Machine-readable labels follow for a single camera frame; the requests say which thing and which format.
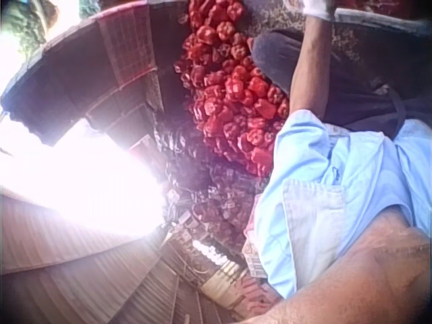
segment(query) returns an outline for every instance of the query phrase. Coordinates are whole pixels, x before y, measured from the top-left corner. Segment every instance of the skin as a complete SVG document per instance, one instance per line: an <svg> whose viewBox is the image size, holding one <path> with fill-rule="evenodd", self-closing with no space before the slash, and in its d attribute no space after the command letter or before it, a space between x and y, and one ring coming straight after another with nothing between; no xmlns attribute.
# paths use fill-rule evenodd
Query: skin
<svg viewBox="0 0 432 324"><path fill-rule="evenodd" d="M331 24L307 17L290 95L290 113L322 118L329 94ZM405 324L427 306L431 241L397 208L381 212L322 276L250 324Z"/></svg>

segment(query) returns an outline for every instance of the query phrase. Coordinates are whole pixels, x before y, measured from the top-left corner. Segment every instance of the shirt pocket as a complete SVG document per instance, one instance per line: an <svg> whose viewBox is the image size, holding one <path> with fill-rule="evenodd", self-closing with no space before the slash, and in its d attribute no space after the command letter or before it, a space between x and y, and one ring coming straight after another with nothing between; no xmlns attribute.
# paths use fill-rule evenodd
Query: shirt pocket
<svg viewBox="0 0 432 324"><path fill-rule="evenodd" d="M283 207L298 290L337 258L346 215L344 188L288 179Z"/></svg>

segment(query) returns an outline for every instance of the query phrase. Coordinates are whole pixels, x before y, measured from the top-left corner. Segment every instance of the white glove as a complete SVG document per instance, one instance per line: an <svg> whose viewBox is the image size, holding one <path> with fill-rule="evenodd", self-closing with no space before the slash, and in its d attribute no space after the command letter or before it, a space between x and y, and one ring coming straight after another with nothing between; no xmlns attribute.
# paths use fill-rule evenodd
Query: white glove
<svg viewBox="0 0 432 324"><path fill-rule="evenodd" d="M303 0L303 14L314 16L324 20L333 19L333 1L332 0Z"/></svg>

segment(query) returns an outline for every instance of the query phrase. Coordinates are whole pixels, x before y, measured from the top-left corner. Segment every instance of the person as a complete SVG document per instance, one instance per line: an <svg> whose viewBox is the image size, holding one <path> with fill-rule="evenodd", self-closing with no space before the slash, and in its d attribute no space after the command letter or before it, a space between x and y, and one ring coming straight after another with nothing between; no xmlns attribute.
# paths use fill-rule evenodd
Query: person
<svg viewBox="0 0 432 324"><path fill-rule="evenodd" d="M431 97L359 85L331 53L332 12L304 0L302 44L282 32L254 42L290 115L254 215L286 301L251 323L409 323L431 294Z"/></svg>

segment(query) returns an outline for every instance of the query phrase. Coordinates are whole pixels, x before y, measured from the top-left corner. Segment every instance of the pile of red peppers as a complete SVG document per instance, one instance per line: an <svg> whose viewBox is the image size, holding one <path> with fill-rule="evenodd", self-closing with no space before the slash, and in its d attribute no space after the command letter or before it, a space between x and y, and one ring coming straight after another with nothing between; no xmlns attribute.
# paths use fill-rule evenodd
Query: pile of red peppers
<svg viewBox="0 0 432 324"><path fill-rule="evenodd" d="M255 66L253 38L236 30L244 10L237 0L190 0L179 23L189 24L192 34L174 69L191 92L186 108L205 144L263 178L273 168L289 99Z"/></svg>

